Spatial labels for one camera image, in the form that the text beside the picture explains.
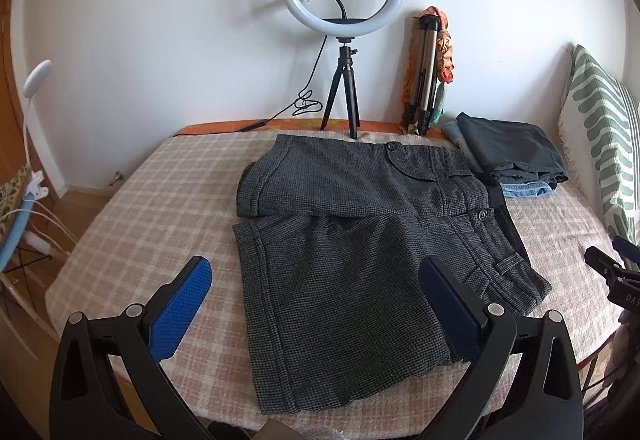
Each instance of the green striped pillow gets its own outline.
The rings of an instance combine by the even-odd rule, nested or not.
[[[636,243],[640,208],[640,121],[628,90],[582,46],[558,126],[572,181],[587,196],[609,234]]]

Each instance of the blue chair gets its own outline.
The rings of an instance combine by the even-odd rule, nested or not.
[[[7,292],[9,292],[12,295],[15,302],[21,306],[21,308],[26,312],[26,314],[40,328],[42,328],[42,330],[44,330],[47,333],[47,335],[49,335],[55,341],[59,340],[59,336],[56,333],[56,331],[53,329],[53,327],[46,321],[46,319],[41,317],[36,312],[36,309],[33,306],[33,299],[31,299],[31,290],[29,288],[29,282],[27,281],[27,276],[24,272],[25,266],[36,263],[38,261],[42,261],[44,259],[50,259],[50,256],[41,254],[39,258],[33,261],[29,261],[27,263],[23,263],[22,258],[20,256],[20,246],[19,246],[20,241],[22,240],[24,231],[27,227],[27,223],[29,222],[29,217],[31,216],[31,214],[27,211],[33,210],[33,205],[34,205],[33,195],[31,194],[26,195],[24,200],[20,204],[20,209],[24,209],[24,210],[15,214],[14,219],[12,220],[12,223],[11,223],[11,227],[9,227],[7,235],[4,241],[2,242],[2,244],[0,245],[0,282],[1,282],[0,288],[2,289],[2,299],[4,302],[4,310],[0,308],[0,318],[5,322],[5,324],[7,324],[9,329],[14,333],[14,335],[20,341],[22,346],[25,347],[27,352],[32,357],[37,359],[38,357],[36,356],[36,354],[29,347],[27,342],[24,340],[24,338],[20,335],[18,330],[14,327],[14,325],[11,322],[9,308],[7,305],[7,302],[11,301],[11,299],[7,299],[5,294],[5,290],[7,290]],[[18,265],[9,267],[9,262],[11,261],[12,257],[14,257],[14,253],[16,251],[18,251]],[[21,294],[20,291],[16,288],[13,280],[7,276],[9,272],[12,272],[17,269],[21,269],[22,273],[24,274],[24,282],[25,282],[25,285],[27,286],[28,294],[31,301],[27,301],[24,295]]]

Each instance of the wooden door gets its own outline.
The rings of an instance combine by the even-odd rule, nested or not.
[[[22,143],[22,108],[15,87],[14,69],[11,59],[10,15],[11,0],[0,0],[2,7],[2,39],[0,41],[0,184],[8,181],[25,163]],[[42,163],[29,139],[33,168],[42,171]],[[48,178],[49,197],[44,200],[51,205],[58,197]]]

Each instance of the houndstooth shorts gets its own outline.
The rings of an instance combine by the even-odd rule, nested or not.
[[[251,218],[234,232],[264,413],[344,406],[460,360],[420,291],[427,255],[514,313],[551,290],[459,150],[280,134],[237,205]]]

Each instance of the checkered blanket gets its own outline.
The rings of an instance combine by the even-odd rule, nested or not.
[[[283,132],[348,140],[342,133]],[[62,333],[71,312],[89,318],[117,315],[146,302],[170,282],[192,255],[213,270],[212,287],[176,354],[162,368],[199,416],[259,429],[242,303],[238,247],[232,225],[236,188],[244,167],[273,145],[272,132],[175,137],[165,141],[117,192],[80,240],[46,294],[47,310]],[[416,136],[363,133],[359,141],[446,145]],[[509,199],[511,217],[532,267],[552,285],[533,312],[564,315],[578,361],[593,353],[617,327],[620,309],[606,299],[604,280],[583,260],[595,245],[612,251],[604,227],[570,183],[548,198]],[[467,364],[435,368],[348,406],[276,418],[304,434],[337,432],[345,438],[394,438],[416,434],[437,413]],[[491,409],[506,396],[516,368],[508,363]],[[123,376],[120,359],[114,369]]]

